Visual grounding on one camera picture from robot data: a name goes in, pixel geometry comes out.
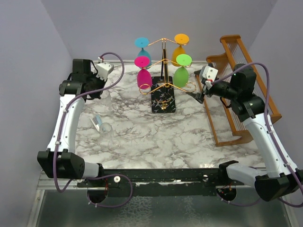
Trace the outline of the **green wine glass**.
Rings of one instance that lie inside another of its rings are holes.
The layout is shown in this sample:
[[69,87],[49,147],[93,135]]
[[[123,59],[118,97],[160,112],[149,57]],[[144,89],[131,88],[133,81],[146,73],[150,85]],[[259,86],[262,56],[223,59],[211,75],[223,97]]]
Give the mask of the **green wine glass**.
[[191,65],[192,58],[187,54],[180,54],[176,57],[176,62],[180,67],[174,73],[173,84],[177,87],[185,87],[189,78],[189,72],[186,67]]

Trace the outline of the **orange wine glass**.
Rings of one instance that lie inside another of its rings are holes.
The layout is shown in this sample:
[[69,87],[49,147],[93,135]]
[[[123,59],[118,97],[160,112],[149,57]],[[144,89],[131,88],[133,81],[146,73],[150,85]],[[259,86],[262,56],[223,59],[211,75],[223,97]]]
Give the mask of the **orange wine glass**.
[[184,49],[184,45],[187,45],[189,42],[189,37],[186,34],[177,34],[174,37],[174,41],[177,43],[177,48],[173,51],[172,53],[172,65],[179,67],[179,64],[177,64],[176,58],[180,55],[180,54],[185,54],[186,51]]

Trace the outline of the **pink wine glass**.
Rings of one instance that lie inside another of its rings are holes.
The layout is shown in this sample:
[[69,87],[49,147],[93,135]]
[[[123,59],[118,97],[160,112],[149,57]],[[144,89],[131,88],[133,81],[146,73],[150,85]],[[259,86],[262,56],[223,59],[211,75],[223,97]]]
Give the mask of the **pink wine glass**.
[[141,68],[137,74],[137,86],[140,89],[148,89],[152,86],[152,77],[146,69],[150,64],[150,59],[146,56],[139,56],[134,60],[134,64]]

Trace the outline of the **blue wine glass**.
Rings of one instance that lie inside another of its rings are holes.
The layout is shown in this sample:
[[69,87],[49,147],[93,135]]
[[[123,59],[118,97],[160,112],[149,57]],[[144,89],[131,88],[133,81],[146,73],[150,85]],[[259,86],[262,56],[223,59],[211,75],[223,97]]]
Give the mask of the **blue wine glass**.
[[145,50],[145,48],[149,45],[149,40],[146,37],[139,37],[135,40],[134,44],[136,47],[140,48],[141,50],[138,53],[138,57],[146,56],[151,60],[150,54]]

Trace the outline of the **clear champagne flute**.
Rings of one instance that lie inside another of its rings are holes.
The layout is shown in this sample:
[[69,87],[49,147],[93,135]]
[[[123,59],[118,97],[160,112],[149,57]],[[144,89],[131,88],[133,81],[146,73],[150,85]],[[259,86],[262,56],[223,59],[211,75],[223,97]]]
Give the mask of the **clear champagne flute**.
[[104,105],[108,105],[112,102],[112,96],[110,90],[104,90],[101,94],[101,103]]

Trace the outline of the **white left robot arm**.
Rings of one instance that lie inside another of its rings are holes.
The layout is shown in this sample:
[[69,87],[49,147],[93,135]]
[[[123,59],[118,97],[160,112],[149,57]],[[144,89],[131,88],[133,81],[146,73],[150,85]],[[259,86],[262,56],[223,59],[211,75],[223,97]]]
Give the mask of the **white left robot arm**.
[[46,151],[38,152],[37,160],[49,178],[54,175],[63,179],[88,178],[93,186],[98,187],[105,179],[102,166],[85,162],[75,154],[76,130],[87,97],[73,99],[88,91],[102,89],[114,66],[100,61],[95,66],[96,73],[90,67],[90,60],[73,59],[71,74],[59,85],[60,109],[53,136]]

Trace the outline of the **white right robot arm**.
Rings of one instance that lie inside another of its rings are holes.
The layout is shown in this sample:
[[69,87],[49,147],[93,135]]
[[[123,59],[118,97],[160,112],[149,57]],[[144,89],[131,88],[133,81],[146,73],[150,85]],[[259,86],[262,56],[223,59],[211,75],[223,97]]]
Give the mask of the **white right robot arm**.
[[236,114],[254,139],[266,169],[259,171],[238,161],[220,164],[218,181],[223,185],[233,180],[253,187],[264,201],[281,199],[303,188],[303,171],[297,167],[283,147],[268,112],[269,94],[265,98],[254,94],[257,75],[253,63],[237,64],[233,72],[219,79],[212,64],[198,71],[202,92],[190,93],[202,103],[205,96],[218,96],[230,101],[227,106]]

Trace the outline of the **gold wine glass rack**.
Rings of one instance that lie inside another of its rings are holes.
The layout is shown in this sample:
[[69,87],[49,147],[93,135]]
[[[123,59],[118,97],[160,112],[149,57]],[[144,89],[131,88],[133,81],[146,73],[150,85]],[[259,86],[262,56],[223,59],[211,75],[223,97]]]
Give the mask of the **gold wine glass rack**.
[[169,114],[176,112],[176,101],[174,90],[178,89],[183,92],[196,91],[196,85],[189,82],[185,87],[177,87],[173,84],[175,71],[180,67],[172,65],[172,53],[177,48],[177,43],[168,38],[161,38],[155,42],[150,42],[148,46],[155,43],[161,43],[161,60],[147,66],[152,78],[152,86],[148,89],[140,89],[143,95],[151,95],[151,112],[153,114]]

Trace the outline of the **wooden tiered shelf rack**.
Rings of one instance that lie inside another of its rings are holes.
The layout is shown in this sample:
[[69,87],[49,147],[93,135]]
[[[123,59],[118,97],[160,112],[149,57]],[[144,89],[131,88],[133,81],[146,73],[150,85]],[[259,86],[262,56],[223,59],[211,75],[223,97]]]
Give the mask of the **wooden tiered shelf rack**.
[[263,98],[267,97],[266,86],[261,79],[255,66],[248,66],[240,72],[226,79],[228,70],[236,70],[252,61],[240,35],[225,35],[220,38],[225,52],[221,55],[212,55],[206,58],[208,65],[216,68],[218,74],[216,79],[226,81],[234,88],[234,98],[220,98],[229,122],[234,140],[219,142],[212,116],[209,110],[206,111],[215,144],[218,147],[232,146],[249,143],[253,140],[246,129],[243,121],[246,117],[255,116],[265,110]]

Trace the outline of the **clear wine glass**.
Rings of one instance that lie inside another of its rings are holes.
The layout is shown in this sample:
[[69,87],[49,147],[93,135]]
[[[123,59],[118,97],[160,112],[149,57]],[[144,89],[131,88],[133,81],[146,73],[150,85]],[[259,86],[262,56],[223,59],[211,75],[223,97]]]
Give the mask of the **clear wine glass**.
[[112,125],[105,122],[99,127],[99,143],[107,145],[109,150],[117,150],[120,148],[120,141],[115,137]]

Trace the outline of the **small blue white card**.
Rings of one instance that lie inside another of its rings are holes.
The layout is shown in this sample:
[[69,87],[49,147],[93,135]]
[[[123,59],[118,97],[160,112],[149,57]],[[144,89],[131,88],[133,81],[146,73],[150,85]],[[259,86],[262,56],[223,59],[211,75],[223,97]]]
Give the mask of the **small blue white card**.
[[102,120],[99,115],[95,115],[94,117],[90,118],[95,129],[100,132],[100,126],[102,125]]

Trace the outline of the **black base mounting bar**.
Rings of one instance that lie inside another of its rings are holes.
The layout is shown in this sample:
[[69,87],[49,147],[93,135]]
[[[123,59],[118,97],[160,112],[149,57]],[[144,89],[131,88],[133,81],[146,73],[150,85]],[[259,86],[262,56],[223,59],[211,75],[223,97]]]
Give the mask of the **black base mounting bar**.
[[130,194],[129,182],[121,177],[115,183],[118,174],[127,176],[133,185],[133,196],[187,196],[203,195],[215,196],[216,187],[228,188],[243,185],[235,180],[228,180],[222,176],[219,168],[185,168],[185,169],[105,169],[104,180],[85,179],[78,183],[79,188],[88,190],[104,190],[108,188],[110,197],[127,197]]

